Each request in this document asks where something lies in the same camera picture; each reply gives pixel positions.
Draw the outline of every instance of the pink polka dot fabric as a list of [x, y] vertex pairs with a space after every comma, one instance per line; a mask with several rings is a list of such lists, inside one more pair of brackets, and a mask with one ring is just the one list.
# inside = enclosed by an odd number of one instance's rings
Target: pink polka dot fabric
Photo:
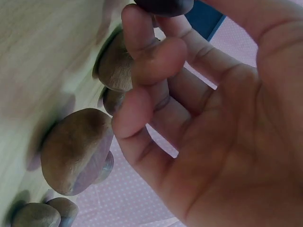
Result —
[[[295, 2], [303, 5], [303, 0]], [[256, 44], [229, 18], [224, 20], [211, 44], [246, 64], [256, 66]], [[178, 152], [163, 137], [150, 127], [149, 132], [165, 151], [177, 156]], [[103, 183], [92, 185], [79, 195], [80, 211], [73, 227], [184, 227], [129, 166], [115, 139], [111, 151], [115, 167]]]

